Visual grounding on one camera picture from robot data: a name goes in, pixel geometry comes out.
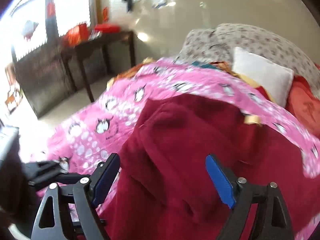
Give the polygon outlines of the red box on table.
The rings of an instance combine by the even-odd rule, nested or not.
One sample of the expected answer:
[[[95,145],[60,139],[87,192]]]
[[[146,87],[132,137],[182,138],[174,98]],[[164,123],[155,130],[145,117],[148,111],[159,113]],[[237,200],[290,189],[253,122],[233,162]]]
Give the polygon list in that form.
[[[94,30],[101,32],[103,34],[109,34],[109,33],[119,33],[121,31],[121,28],[117,24],[103,23],[103,24],[97,24],[94,27]]]

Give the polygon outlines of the dark wooden table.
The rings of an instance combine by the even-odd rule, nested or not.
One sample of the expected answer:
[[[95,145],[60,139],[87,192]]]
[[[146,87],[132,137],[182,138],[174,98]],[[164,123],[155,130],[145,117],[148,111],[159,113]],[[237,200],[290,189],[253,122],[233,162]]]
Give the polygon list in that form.
[[[81,42],[76,46],[64,48],[63,50],[61,50],[60,57],[61,57],[64,69],[66,71],[68,80],[71,83],[72,90],[74,92],[78,91],[75,85],[74,78],[72,76],[71,69],[69,67],[69,61],[72,58],[75,58],[90,102],[94,102],[94,96],[92,94],[88,77],[85,72],[84,60],[89,58],[95,50],[100,49],[103,55],[106,69],[109,70],[110,57],[108,54],[107,46],[114,42],[125,42],[128,45],[130,64],[131,64],[131,67],[134,67],[136,65],[135,33],[131,30],[126,30],[126,31],[123,30],[118,33],[105,33],[93,40]]]

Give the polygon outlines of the red heart cushion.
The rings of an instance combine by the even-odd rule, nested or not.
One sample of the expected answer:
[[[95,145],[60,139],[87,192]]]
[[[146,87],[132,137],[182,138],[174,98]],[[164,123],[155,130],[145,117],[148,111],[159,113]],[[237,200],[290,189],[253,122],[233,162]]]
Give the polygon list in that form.
[[[313,95],[304,77],[294,76],[285,109],[319,138],[319,99]]]

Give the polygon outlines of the dark red fleece garment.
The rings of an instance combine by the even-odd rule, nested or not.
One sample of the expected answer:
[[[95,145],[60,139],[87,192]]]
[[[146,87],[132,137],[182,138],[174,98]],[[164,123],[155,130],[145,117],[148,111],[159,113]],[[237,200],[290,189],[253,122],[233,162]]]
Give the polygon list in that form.
[[[304,176],[297,146],[245,124],[231,104],[182,94],[148,100],[122,146],[116,195],[102,214],[110,238],[215,239],[229,208],[205,168],[211,153],[251,183],[276,182],[294,232],[319,213],[319,178]]]

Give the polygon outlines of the floral quilt pillow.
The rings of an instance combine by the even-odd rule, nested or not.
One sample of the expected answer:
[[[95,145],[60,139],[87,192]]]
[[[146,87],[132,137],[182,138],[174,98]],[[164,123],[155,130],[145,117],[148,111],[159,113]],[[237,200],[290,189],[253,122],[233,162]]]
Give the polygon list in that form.
[[[232,65],[235,47],[293,70],[306,79],[319,98],[319,69],[315,63],[291,41],[253,25],[223,23],[213,29],[194,29],[186,36],[176,61],[226,61]]]

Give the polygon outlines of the orange patterned sheet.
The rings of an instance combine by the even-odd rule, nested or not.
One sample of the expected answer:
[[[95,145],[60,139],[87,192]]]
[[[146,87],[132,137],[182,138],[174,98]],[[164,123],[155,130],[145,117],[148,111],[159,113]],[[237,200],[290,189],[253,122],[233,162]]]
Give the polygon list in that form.
[[[147,57],[143,60],[142,63],[135,65],[134,67],[131,67],[129,70],[122,72],[117,76],[111,78],[106,84],[106,90],[109,90],[117,80],[133,78],[136,75],[136,73],[140,70],[140,68],[142,68],[146,64],[150,64],[153,62],[155,62],[153,58]]]

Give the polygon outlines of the white square pillow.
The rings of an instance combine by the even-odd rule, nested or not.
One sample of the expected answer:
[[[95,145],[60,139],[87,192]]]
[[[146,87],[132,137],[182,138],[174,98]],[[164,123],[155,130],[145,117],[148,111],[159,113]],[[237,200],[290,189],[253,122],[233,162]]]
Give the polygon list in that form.
[[[294,77],[293,70],[257,54],[249,53],[240,47],[235,47],[233,71],[254,80],[271,94],[279,106],[286,106]]]

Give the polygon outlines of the pink penguin blanket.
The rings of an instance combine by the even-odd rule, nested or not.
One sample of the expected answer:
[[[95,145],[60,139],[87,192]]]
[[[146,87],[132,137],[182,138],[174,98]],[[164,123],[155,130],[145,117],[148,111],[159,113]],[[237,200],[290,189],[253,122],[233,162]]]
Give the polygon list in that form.
[[[302,155],[303,174],[319,178],[319,139],[283,107],[227,72],[167,59],[144,65],[131,79],[117,80],[100,98],[62,122],[48,141],[50,159],[67,157],[72,172],[91,173],[111,153],[119,154],[133,133],[148,100],[159,101],[191,94],[237,107],[247,125],[266,125],[297,146]],[[103,212],[116,195],[119,177],[112,186]],[[296,239],[308,239],[319,225],[319,213],[299,232]]]

